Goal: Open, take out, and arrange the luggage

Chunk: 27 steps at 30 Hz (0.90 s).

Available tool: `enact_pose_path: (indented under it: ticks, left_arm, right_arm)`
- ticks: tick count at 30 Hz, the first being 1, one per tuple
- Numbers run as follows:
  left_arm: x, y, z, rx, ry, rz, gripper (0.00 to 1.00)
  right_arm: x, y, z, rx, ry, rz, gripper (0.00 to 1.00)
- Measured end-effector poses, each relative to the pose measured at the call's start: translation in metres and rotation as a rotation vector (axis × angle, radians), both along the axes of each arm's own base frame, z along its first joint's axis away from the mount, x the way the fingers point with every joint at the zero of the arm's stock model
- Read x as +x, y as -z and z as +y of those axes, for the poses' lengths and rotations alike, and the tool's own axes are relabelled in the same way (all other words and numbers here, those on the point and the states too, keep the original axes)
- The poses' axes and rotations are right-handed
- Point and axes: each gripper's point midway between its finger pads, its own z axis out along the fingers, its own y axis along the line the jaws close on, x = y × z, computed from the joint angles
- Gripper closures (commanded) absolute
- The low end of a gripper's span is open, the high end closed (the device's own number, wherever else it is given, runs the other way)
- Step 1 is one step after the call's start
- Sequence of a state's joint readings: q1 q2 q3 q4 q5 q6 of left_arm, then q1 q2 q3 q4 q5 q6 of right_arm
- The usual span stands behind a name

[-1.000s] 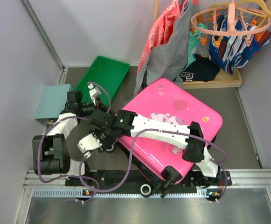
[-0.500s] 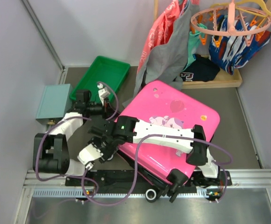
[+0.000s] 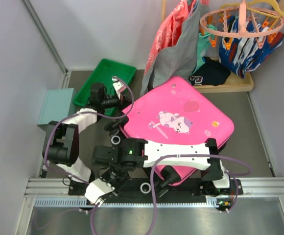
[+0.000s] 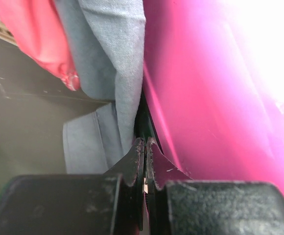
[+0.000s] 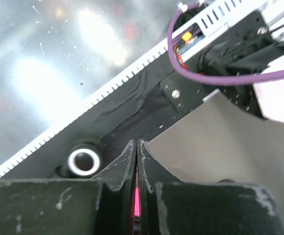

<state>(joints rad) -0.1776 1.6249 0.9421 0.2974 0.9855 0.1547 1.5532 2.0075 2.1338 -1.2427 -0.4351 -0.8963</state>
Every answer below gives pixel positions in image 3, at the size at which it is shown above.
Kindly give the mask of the pink hard-shell suitcase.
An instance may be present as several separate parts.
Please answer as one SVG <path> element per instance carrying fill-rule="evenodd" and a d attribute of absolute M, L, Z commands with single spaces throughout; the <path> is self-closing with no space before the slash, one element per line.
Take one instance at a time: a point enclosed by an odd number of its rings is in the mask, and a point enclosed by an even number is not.
<path fill-rule="evenodd" d="M 125 137 L 165 144 L 212 141 L 216 145 L 213 154 L 226 145 L 234 131 L 233 122 L 180 77 L 154 88 L 121 112 L 127 116 L 107 130 L 121 126 L 119 132 Z"/>

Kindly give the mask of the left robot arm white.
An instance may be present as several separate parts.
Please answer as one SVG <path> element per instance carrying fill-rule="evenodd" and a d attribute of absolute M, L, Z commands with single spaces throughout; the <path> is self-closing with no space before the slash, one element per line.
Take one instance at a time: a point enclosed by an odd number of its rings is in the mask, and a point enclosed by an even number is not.
<path fill-rule="evenodd" d="M 123 105 L 126 100 L 122 93 L 125 90 L 132 94 L 129 86 L 121 79 L 113 78 L 112 81 L 114 94 L 107 95 L 107 88 L 103 83 L 93 83 L 88 101 L 79 111 L 60 121 L 51 121 L 47 125 L 42 150 L 44 166 L 49 171 L 65 173 L 71 180 L 79 182 L 79 188 L 85 194 L 91 194 L 96 190 L 96 182 L 91 179 L 92 171 L 79 157 L 79 134 L 101 118 L 124 117 L 107 116 L 105 110 Z M 54 169 L 49 164 L 54 164 L 58 168 Z"/>

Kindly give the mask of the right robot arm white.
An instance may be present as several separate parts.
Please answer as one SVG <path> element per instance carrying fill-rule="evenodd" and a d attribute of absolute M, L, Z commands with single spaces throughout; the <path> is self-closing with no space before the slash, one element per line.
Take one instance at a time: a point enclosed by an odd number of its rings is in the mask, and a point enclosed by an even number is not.
<path fill-rule="evenodd" d="M 162 165 L 175 169 L 178 166 L 191 167 L 201 171 L 201 180 L 212 182 L 221 194 L 232 187 L 229 175 L 219 158 L 215 139 L 201 144 L 164 144 L 145 139 L 125 138 L 118 144 L 97 146 L 93 152 L 93 164 L 107 166 L 111 179 L 122 178 L 136 168 L 153 168 Z"/>

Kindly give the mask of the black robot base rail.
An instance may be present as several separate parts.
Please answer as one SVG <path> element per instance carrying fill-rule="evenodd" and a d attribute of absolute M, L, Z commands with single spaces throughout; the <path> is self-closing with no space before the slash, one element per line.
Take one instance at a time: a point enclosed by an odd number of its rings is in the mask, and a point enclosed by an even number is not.
<path fill-rule="evenodd" d="M 97 178 L 91 178 L 89 182 L 81 183 L 71 181 L 68 195 L 84 196 L 89 183 Z M 104 202 L 153 202 L 152 191 L 155 192 L 156 202 L 201 202 L 208 197 L 224 196 L 229 201 L 234 200 L 236 194 L 243 194 L 240 180 L 230 180 L 228 188 L 216 188 L 212 182 L 202 181 L 197 178 L 188 178 L 178 186 L 162 186 L 159 179 L 154 180 L 154 189 L 148 178 L 130 178 L 120 191 L 113 191 L 103 196 Z"/>

